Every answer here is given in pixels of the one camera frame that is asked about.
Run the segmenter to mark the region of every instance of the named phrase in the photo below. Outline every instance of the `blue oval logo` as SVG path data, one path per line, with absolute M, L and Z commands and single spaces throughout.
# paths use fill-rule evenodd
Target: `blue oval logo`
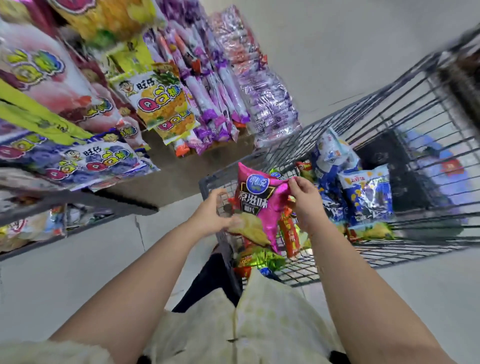
M 251 194 L 262 194 L 267 190 L 270 180 L 260 174 L 251 174 L 248 176 L 246 184 L 247 190 Z

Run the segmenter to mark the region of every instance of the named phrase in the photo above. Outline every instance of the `forearm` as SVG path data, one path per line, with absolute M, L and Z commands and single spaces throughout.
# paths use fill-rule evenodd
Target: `forearm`
M 170 231 L 107 283 L 50 339 L 100 345 L 115 363 L 135 363 L 199 239 L 188 221 Z
M 396 363 L 394 353 L 403 349 L 409 355 L 417 348 L 442 352 L 417 315 L 326 216 L 311 236 L 328 308 L 353 363 Z M 403 354 L 398 359 L 406 359 Z

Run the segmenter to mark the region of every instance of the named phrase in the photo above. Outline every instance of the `hand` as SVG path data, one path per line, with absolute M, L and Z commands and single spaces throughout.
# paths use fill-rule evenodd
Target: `hand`
M 293 210 L 297 214 L 299 227 L 311 234 L 318 221 L 327 217 L 320 193 L 313 183 L 303 177 L 290 178 L 288 186 L 297 200 Z
M 192 229 L 198 231 L 201 238 L 215 234 L 222 229 L 238 224 L 238 217 L 223 218 L 216 213 L 216 209 L 222 206 L 223 194 L 227 194 L 225 188 L 217 188 L 210 192 L 209 197 L 203 201 L 193 215 L 188 219 Z

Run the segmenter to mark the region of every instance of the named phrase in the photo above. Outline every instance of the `wire shopping cart basket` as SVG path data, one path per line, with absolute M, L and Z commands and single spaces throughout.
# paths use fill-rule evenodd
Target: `wire shopping cart basket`
M 465 33 L 446 50 L 455 51 L 480 33 Z M 396 240 L 355 244 L 372 267 L 384 267 L 465 249 L 480 243 L 480 144 L 478 130 L 451 88 L 439 51 L 422 59 L 388 86 L 309 125 L 281 143 L 240 161 L 268 172 L 278 168 L 299 175 L 295 161 L 309 158 L 319 136 L 332 127 L 362 162 L 388 163 Z M 232 197 L 238 164 L 233 163 L 199 182 L 203 198 L 225 187 Z M 220 215 L 227 214 L 224 207 Z M 218 233 L 219 243 L 237 239 Z M 284 247 L 281 238 L 277 240 Z M 288 259 L 275 274 L 301 286 L 319 281 L 311 250 Z

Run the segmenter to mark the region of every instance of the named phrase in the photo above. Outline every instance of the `cream shirt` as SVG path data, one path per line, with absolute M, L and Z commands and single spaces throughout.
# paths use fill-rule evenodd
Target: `cream shirt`
M 184 314 L 166 311 L 144 353 L 152 363 L 329 363 L 344 352 L 326 324 L 293 288 L 253 269 L 237 308 L 216 289 Z M 74 342 L 0 345 L 2 364 L 107 364 L 107 350 Z

